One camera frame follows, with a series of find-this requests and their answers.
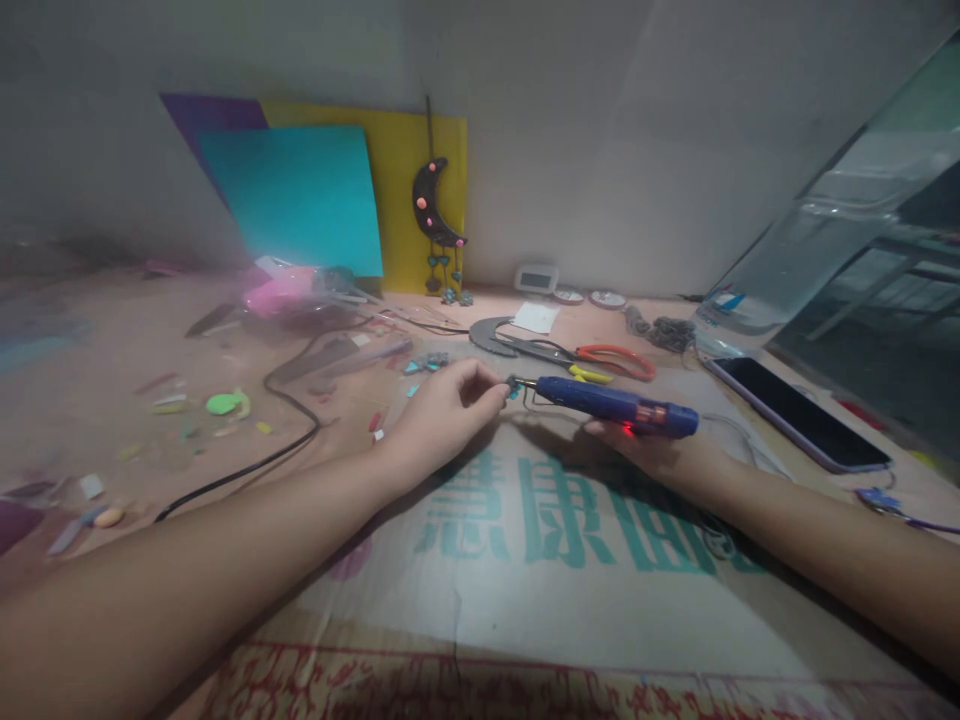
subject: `blue glue gun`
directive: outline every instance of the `blue glue gun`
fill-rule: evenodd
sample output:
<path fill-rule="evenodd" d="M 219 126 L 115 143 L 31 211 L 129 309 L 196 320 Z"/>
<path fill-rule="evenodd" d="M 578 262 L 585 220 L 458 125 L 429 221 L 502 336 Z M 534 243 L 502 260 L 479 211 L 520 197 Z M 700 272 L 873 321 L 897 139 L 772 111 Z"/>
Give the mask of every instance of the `blue glue gun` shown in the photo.
<path fill-rule="evenodd" d="M 515 378 L 515 382 L 556 405 L 621 423 L 638 433 L 679 440 L 693 435 L 700 424 L 700 416 L 691 408 L 602 385 L 546 375 L 539 380 Z"/>

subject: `plastic water bottle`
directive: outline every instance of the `plastic water bottle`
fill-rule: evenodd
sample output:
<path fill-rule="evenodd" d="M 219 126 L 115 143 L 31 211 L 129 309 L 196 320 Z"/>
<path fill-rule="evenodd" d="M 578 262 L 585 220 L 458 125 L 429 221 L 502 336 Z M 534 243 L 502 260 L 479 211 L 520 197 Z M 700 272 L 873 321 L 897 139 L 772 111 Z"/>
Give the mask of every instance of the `plastic water bottle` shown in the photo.
<path fill-rule="evenodd" d="M 697 350 L 715 357 L 756 350 L 896 220 L 891 212 L 797 201 L 697 308 Z"/>

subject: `white wall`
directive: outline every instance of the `white wall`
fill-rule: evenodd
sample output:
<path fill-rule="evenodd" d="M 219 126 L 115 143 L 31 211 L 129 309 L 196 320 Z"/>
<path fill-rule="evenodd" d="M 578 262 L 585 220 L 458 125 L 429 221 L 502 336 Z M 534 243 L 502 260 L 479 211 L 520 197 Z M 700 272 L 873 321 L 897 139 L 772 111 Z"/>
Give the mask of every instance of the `white wall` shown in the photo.
<path fill-rule="evenodd" d="M 469 118 L 468 279 L 697 292 L 955 29 L 948 0 L 16 0 L 0 220 L 242 257 L 156 93 Z"/>

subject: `yellow paper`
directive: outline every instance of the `yellow paper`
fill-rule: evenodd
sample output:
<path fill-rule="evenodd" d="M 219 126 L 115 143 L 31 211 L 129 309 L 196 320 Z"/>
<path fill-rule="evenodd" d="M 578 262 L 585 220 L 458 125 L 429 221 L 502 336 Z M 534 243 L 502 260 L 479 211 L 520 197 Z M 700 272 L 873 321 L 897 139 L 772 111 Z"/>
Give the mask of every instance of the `yellow paper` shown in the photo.
<path fill-rule="evenodd" d="M 425 294 L 425 283 L 431 274 L 427 264 L 430 241 L 420 232 L 413 216 L 413 179 L 429 159 L 426 116 L 286 102 L 261 101 L 260 105 L 272 128 L 360 125 L 364 129 L 380 224 L 381 287 L 389 292 Z M 434 116 L 433 145 L 434 154 L 450 162 L 440 179 L 440 214 L 451 228 L 463 233 L 467 200 L 466 119 Z M 448 250 L 447 254 L 447 284 L 459 293 L 459 283 L 450 277 L 456 260 L 453 251 Z M 443 267 L 438 265 L 435 272 L 442 282 Z"/>

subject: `hand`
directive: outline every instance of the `hand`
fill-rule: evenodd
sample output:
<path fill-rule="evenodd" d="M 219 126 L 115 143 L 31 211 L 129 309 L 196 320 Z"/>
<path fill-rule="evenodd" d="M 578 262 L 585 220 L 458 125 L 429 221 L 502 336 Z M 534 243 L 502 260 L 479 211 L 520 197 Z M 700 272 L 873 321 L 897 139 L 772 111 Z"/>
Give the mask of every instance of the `hand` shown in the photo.
<path fill-rule="evenodd" d="M 689 405 L 682 397 L 672 402 Z M 696 486 L 713 482 L 727 473 L 735 461 L 717 445 L 701 425 L 682 440 L 636 433 L 618 423 L 594 418 L 583 427 L 619 452 L 654 480 L 674 490 L 690 493 Z"/>
<path fill-rule="evenodd" d="M 499 414 L 509 394 L 510 387 L 482 362 L 461 360 L 420 385 L 377 445 L 419 483 L 453 460 Z"/>

